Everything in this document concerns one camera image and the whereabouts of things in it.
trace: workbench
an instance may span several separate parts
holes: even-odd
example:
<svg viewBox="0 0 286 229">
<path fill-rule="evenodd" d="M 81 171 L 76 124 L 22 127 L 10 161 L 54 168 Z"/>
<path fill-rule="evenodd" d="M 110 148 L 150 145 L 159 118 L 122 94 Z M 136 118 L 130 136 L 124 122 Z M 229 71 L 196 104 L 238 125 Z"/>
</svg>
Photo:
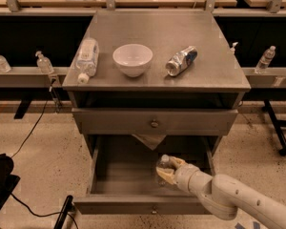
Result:
<svg viewBox="0 0 286 229">
<path fill-rule="evenodd" d="M 93 159 L 82 214 L 205 214 L 196 198 L 155 182 L 163 154 L 179 156 L 212 174 L 212 154 L 229 133 L 242 96 L 250 90 L 212 15 L 197 10 L 100 10 L 85 37 L 99 42 L 97 72 L 77 83 L 76 56 L 63 83 L 75 122 Z M 136 78 L 113 63 L 113 51 L 139 43 L 153 51 L 151 67 Z M 189 45 L 194 64 L 170 77 L 166 62 Z M 165 136 L 149 149 L 133 135 Z"/>
</svg>

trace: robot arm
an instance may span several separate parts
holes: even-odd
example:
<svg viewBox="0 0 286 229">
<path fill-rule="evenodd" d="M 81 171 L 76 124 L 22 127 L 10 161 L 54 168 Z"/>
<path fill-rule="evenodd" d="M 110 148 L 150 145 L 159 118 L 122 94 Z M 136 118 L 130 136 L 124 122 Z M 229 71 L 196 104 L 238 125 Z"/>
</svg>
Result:
<svg viewBox="0 0 286 229">
<path fill-rule="evenodd" d="M 214 177 L 184 160 L 165 158 L 169 168 L 157 173 L 180 190 L 197 196 L 202 205 L 220 219 L 234 219 L 240 208 L 270 229 L 286 229 L 286 206 L 227 175 Z"/>
</svg>

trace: open drawer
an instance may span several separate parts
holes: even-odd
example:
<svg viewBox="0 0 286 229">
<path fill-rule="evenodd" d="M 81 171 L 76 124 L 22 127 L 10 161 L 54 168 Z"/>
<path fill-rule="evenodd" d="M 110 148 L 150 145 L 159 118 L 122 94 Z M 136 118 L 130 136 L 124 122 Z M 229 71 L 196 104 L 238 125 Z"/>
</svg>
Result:
<svg viewBox="0 0 286 229">
<path fill-rule="evenodd" d="M 237 110 L 73 108 L 84 135 L 227 135 Z"/>
<path fill-rule="evenodd" d="M 82 214 L 209 214 L 198 199 L 160 185 L 155 165 L 163 154 L 178 156 L 214 174 L 207 136 L 166 136 L 150 150 L 131 135 L 99 135 L 93 147 L 92 176 Z"/>
</svg>

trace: tile floor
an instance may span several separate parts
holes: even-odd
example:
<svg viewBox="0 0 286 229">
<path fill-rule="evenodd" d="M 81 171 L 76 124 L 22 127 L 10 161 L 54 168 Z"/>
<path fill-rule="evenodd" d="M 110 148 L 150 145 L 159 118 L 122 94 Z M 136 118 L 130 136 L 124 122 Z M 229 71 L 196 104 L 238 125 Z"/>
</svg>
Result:
<svg viewBox="0 0 286 229">
<path fill-rule="evenodd" d="M 31 104 L 24 118 L 15 120 L 16 106 L 17 103 L 0 103 L 0 154 L 12 156 L 40 116 L 41 106 L 36 103 Z M 13 159 L 13 173 L 21 177 L 14 194 L 37 214 L 60 211 L 67 195 L 85 196 L 92 162 L 68 103 L 66 111 L 60 114 L 53 112 L 51 103 L 48 106 L 32 135 Z M 274 106 L 277 116 L 286 119 L 286 102 L 276 102 Z M 214 155 L 215 170 L 286 205 L 286 156 L 278 154 L 280 144 L 274 127 L 260 107 L 260 102 L 245 102 L 239 108 L 240 114 L 232 130 L 223 137 Z M 82 216 L 79 212 L 73 215 L 80 229 L 228 229 L 235 228 L 238 223 L 251 229 L 256 221 L 243 211 L 231 221 L 214 216 Z M 48 229 L 54 227 L 56 218 L 34 217 L 10 197 L 0 212 L 0 227 Z M 75 226 L 68 219 L 64 228 Z"/>
</svg>

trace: drawer handle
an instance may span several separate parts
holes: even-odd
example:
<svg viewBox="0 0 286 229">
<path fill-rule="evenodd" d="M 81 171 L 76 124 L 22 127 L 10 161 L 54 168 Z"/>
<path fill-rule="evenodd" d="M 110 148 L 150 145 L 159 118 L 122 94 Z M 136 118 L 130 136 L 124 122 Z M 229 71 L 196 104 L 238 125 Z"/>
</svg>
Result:
<svg viewBox="0 0 286 229">
<path fill-rule="evenodd" d="M 153 128 L 157 128 L 159 126 L 159 123 L 154 119 L 152 122 L 151 122 L 151 126 Z"/>
</svg>

